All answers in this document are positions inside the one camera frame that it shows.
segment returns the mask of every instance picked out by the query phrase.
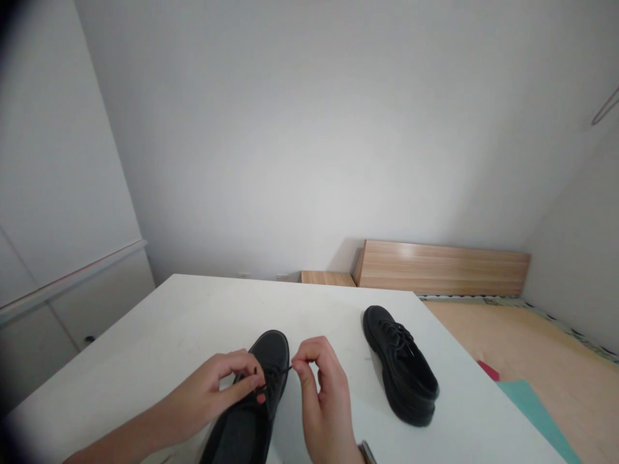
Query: bed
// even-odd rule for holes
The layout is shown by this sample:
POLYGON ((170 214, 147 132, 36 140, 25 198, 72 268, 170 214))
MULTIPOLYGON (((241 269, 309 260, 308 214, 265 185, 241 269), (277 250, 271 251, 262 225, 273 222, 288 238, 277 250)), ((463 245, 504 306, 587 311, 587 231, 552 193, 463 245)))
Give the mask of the bed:
POLYGON ((416 292, 502 382, 530 383, 582 462, 617 463, 619 358, 514 299, 529 260, 525 253, 366 240, 353 278, 359 287, 416 292))

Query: wooden nightstand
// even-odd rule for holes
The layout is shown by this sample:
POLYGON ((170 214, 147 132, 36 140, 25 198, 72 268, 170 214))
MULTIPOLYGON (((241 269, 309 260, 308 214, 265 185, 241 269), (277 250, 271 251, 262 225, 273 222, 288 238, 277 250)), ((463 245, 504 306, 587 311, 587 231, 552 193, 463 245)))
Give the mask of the wooden nightstand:
POLYGON ((302 284, 337 285, 339 287, 356 287, 355 281, 346 273, 328 273, 320 271, 301 271, 302 284))

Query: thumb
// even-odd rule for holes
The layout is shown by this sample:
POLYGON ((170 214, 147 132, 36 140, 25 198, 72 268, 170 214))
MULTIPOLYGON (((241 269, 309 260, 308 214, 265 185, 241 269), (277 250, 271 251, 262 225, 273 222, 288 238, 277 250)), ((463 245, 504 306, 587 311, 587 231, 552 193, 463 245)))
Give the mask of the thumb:
POLYGON ((301 382, 301 396, 303 402, 303 427, 314 426, 320 423, 320 405, 318 403, 318 390, 316 388, 316 379, 311 367, 305 361, 294 361, 292 368, 299 375, 301 382))
POLYGON ((233 383, 227 389, 219 392, 217 394, 215 404, 213 405, 213 415, 218 416, 233 404, 241 401, 249 395, 249 393, 254 391, 258 387, 259 383, 260 376, 254 374, 249 377, 245 377, 237 383, 233 383))

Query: cabinet door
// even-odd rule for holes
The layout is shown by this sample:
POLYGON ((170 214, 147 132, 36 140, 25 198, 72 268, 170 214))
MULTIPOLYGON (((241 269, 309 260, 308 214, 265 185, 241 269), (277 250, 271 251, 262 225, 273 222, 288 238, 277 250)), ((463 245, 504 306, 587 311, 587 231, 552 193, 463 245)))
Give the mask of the cabinet door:
POLYGON ((50 299, 49 303, 81 349, 155 289, 143 249, 50 299))
POLYGON ((36 289, 37 285, 0 228, 0 307, 36 289))
POLYGON ((74 3, 24 8, 3 69, 0 224, 42 287, 140 231, 74 3))
POLYGON ((46 304, 2 326, 0 355, 5 410, 0 414, 21 403, 76 354, 77 349, 46 304))

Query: white table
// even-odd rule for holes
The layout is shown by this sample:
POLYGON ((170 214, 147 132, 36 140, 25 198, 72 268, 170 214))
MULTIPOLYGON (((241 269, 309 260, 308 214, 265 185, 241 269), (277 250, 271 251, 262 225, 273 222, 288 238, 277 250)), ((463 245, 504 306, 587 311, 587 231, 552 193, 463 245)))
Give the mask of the white table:
MULTIPOLYGON (((564 462, 413 293, 366 288, 174 275, 10 418, 34 453, 61 461, 160 400, 211 355, 249 348, 268 329, 286 334, 291 353, 327 336, 349 378, 355 437, 379 464, 564 462), (363 310, 375 304, 411 331, 436 374, 440 396, 427 428, 389 408, 361 329, 363 310)), ((300 405, 291 371, 269 462, 310 462, 300 405)), ((207 432, 147 461, 174 454, 168 463, 196 462, 207 432)))

